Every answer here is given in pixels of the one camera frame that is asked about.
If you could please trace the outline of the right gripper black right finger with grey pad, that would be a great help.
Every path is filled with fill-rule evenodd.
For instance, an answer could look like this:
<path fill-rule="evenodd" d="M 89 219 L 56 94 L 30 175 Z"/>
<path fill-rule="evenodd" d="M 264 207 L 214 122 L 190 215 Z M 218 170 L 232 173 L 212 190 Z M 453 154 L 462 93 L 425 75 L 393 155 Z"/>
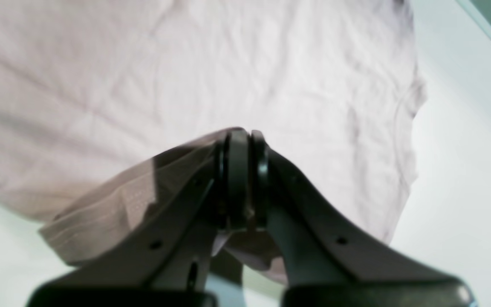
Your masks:
<path fill-rule="evenodd" d="M 474 307 L 460 278 L 362 231 L 263 134 L 250 136 L 253 208 L 284 260 L 284 307 Z"/>

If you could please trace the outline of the right gripper black left finger with grey pad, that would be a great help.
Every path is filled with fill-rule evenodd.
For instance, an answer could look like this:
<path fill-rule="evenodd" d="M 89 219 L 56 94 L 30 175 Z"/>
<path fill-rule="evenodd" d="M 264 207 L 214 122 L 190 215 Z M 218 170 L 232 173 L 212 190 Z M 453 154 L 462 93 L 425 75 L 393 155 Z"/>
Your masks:
<path fill-rule="evenodd" d="M 117 175 L 59 212 L 43 239 L 75 270 L 29 307 L 216 307 L 213 249 L 246 226 L 249 134 L 220 130 Z"/>

